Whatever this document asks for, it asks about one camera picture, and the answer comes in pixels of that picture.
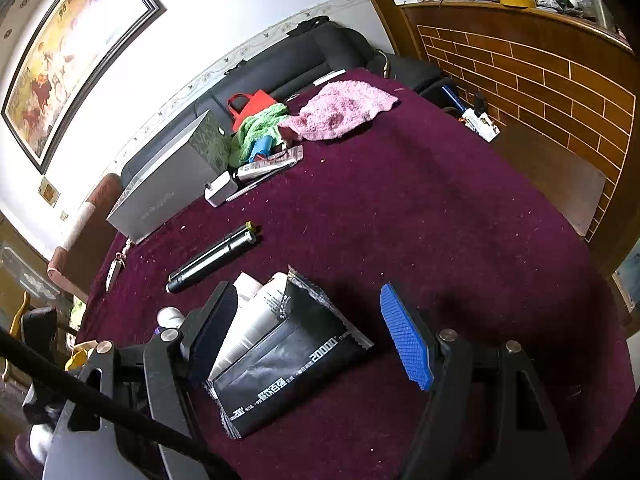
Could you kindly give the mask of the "black snack packet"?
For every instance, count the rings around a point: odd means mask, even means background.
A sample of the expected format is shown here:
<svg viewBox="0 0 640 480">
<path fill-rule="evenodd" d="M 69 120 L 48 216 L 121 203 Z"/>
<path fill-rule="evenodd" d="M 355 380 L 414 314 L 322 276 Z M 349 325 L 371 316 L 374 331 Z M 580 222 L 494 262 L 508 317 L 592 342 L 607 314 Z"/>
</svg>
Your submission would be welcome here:
<svg viewBox="0 0 640 480">
<path fill-rule="evenodd" d="M 372 347 L 319 286 L 291 268 L 239 307 L 204 386 L 224 432 L 240 440 Z"/>
</svg>

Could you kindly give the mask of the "white bottle green label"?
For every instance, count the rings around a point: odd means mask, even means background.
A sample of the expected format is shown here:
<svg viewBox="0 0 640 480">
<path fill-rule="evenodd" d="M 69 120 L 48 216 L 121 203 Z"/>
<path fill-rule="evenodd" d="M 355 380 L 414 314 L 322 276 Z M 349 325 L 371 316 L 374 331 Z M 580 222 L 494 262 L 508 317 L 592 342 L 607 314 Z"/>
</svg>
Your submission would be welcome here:
<svg viewBox="0 0 640 480">
<path fill-rule="evenodd" d="M 185 319 L 184 315 L 176 307 L 163 307 L 156 315 L 159 330 L 169 330 L 170 328 L 178 330 Z"/>
</svg>

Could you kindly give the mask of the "yellow cheese cracker packet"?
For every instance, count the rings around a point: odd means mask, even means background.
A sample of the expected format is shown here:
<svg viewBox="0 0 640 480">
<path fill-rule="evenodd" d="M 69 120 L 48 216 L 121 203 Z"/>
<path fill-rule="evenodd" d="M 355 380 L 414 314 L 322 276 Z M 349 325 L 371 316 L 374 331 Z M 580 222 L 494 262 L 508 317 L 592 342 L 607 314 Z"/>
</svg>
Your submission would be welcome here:
<svg viewBox="0 0 640 480">
<path fill-rule="evenodd" d="M 77 370 L 83 367 L 91 356 L 91 353 L 98 345 L 96 340 L 89 340 L 75 344 L 70 354 L 70 358 L 66 361 L 64 370 L 70 372 L 71 370 Z"/>
</svg>

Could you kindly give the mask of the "small white bottle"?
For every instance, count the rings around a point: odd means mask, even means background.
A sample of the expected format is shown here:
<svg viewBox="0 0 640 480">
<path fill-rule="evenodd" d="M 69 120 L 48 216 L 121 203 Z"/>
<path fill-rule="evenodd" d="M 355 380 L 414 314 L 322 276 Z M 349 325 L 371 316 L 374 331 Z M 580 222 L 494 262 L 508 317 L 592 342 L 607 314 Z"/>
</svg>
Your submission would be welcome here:
<svg viewBox="0 0 640 480">
<path fill-rule="evenodd" d="M 270 310 L 277 310 L 280 307 L 287 280 L 286 274 L 277 272 L 266 284 L 262 284 L 250 275 L 241 273 L 233 282 L 238 293 L 239 307 L 247 307 L 251 302 L 254 302 L 255 304 L 265 304 Z"/>
</svg>

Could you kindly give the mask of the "wooden chair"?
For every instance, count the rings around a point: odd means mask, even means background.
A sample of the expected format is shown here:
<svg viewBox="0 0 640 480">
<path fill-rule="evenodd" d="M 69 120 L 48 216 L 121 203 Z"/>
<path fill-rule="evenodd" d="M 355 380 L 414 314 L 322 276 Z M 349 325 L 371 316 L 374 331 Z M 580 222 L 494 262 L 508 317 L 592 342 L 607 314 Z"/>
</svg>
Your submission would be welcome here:
<svg viewBox="0 0 640 480">
<path fill-rule="evenodd" d="M 32 295 L 29 292 L 24 292 L 21 307 L 18 308 L 12 318 L 9 334 L 16 340 L 22 340 L 21 320 L 24 314 L 30 310 L 31 301 Z M 28 377 L 20 372 L 7 359 L 3 359 L 1 379 L 5 384 L 20 389 L 21 391 L 26 391 L 29 386 Z"/>
</svg>

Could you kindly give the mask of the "white key fob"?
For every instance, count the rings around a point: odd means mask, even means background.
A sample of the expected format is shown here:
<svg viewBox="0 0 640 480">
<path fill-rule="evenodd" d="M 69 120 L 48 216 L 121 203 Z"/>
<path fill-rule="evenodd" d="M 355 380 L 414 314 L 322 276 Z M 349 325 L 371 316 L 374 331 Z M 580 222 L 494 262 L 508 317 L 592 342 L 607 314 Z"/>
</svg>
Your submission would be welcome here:
<svg viewBox="0 0 640 480">
<path fill-rule="evenodd" d="M 114 285 L 115 282 L 117 280 L 117 278 L 119 277 L 119 274 L 122 273 L 122 270 L 125 269 L 126 263 L 125 263 L 126 258 L 120 253 L 118 252 L 111 265 L 110 268 L 108 269 L 107 272 L 107 277 L 105 280 L 105 291 L 106 292 L 110 292 Z"/>
</svg>

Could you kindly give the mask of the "black marker yellow cap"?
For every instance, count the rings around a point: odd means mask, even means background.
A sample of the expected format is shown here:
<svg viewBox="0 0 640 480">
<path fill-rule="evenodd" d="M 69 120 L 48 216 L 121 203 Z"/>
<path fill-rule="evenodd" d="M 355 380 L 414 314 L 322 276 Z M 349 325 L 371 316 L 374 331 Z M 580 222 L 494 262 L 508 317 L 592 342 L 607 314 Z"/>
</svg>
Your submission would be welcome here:
<svg viewBox="0 0 640 480">
<path fill-rule="evenodd" d="M 258 241 L 260 227 L 247 221 L 222 240 L 206 249 L 179 270 L 169 275 L 165 286 L 168 294 L 178 294 L 198 284 Z"/>
</svg>

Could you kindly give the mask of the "small white charger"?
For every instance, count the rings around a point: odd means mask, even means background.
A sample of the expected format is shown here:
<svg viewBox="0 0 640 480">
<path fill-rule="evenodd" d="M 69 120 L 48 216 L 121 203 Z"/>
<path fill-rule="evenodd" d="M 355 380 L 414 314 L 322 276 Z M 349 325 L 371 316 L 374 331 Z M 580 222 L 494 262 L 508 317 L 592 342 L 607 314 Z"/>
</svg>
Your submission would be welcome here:
<svg viewBox="0 0 640 480">
<path fill-rule="evenodd" d="M 212 182 L 206 183 L 204 198 L 209 205 L 217 208 L 224 204 L 238 189 L 238 182 L 229 171 L 225 171 Z"/>
</svg>

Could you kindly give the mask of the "grey shoe box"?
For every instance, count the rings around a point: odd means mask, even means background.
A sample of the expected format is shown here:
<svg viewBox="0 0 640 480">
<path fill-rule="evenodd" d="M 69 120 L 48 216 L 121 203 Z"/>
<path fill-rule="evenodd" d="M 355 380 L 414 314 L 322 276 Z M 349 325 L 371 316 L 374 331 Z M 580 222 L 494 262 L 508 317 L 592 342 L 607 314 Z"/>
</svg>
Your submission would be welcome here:
<svg viewBox="0 0 640 480">
<path fill-rule="evenodd" d="M 131 178 L 106 220 L 139 243 L 204 194 L 228 169 L 231 134 L 206 110 Z"/>
</svg>

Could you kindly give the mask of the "silver sachet packet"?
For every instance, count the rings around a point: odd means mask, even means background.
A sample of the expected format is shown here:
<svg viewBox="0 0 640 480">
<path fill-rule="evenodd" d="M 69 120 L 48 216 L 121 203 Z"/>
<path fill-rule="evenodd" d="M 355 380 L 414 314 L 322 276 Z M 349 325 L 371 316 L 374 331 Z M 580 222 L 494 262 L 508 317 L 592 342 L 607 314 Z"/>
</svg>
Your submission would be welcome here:
<svg viewBox="0 0 640 480">
<path fill-rule="evenodd" d="M 292 166 L 300 162 L 304 157 L 304 149 L 301 145 L 293 146 L 280 151 L 268 158 L 248 162 L 236 170 L 236 177 L 241 182 L 255 180 L 274 170 Z"/>
</svg>

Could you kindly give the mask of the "green cloth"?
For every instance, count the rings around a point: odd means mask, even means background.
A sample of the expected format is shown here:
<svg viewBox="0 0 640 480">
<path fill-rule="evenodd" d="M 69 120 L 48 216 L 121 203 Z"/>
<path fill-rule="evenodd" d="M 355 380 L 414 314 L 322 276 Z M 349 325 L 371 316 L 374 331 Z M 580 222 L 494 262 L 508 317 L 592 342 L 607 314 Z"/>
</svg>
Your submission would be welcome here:
<svg viewBox="0 0 640 480">
<path fill-rule="evenodd" d="M 237 133 L 232 136 L 228 164 L 238 168 L 248 162 L 253 145 L 265 136 L 271 136 L 274 144 L 283 142 L 278 125 L 288 118 L 288 107 L 276 103 L 242 121 Z"/>
</svg>

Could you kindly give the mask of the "red bag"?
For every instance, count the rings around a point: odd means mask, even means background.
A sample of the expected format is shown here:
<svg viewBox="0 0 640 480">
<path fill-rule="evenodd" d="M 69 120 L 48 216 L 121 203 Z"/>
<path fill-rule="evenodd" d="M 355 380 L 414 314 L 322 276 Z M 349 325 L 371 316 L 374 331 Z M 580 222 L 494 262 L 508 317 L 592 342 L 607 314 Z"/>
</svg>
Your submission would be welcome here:
<svg viewBox="0 0 640 480">
<path fill-rule="evenodd" d="M 238 132 L 247 117 L 254 116 L 276 103 L 277 101 L 264 90 L 257 90 L 254 93 L 235 93 L 230 96 L 227 107 L 233 119 L 232 131 Z"/>
</svg>

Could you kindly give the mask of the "pink cloth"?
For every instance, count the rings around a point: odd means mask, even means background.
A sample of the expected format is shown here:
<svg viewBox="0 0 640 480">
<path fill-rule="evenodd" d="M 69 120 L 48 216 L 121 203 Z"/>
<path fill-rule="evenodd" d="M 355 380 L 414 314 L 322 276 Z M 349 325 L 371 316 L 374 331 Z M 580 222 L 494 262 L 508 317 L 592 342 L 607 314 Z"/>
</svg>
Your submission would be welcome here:
<svg viewBox="0 0 640 480">
<path fill-rule="evenodd" d="M 299 139 L 324 141 L 339 139 L 352 130 L 372 122 L 378 114 L 389 112 L 399 102 L 393 96 L 365 81 L 341 80 L 326 84 L 297 115 L 278 123 Z"/>
</svg>

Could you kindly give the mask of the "black leather sofa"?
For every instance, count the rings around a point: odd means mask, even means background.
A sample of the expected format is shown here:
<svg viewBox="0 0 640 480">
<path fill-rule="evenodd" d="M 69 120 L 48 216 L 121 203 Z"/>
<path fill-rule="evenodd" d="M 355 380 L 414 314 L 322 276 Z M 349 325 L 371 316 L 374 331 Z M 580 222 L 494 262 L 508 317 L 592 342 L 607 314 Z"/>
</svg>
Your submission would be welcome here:
<svg viewBox="0 0 640 480">
<path fill-rule="evenodd" d="M 439 107 L 448 105 L 442 86 L 454 86 L 451 78 L 434 64 L 383 54 L 355 29 L 324 16 L 314 18 L 249 60 L 240 61 L 216 84 L 206 84 L 195 98 L 179 104 L 153 130 L 152 139 L 126 162 L 120 180 L 127 184 L 176 133 L 208 110 L 222 128 L 229 130 L 233 118 L 228 99 L 235 94 L 262 90 L 276 101 L 285 102 L 329 73 L 355 68 L 388 75 Z"/>
</svg>

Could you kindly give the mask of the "brown wooden cabinet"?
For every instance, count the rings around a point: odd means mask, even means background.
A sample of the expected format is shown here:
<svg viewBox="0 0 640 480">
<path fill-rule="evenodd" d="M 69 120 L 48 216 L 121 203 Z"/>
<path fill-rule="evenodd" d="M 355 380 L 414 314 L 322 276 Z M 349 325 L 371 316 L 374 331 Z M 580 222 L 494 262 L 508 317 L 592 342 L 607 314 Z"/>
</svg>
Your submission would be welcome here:
<svg viewBox="0 0 640 480">
<path fill-rule="evenodd" d="M 597 26 L 499 3 L 371 0 L 394 50 L 430 61 L 504 126 L 526 126 L 605 176 L 586 242 L 605 274 L 639 238 L 639 59 Z"/>
</svg>

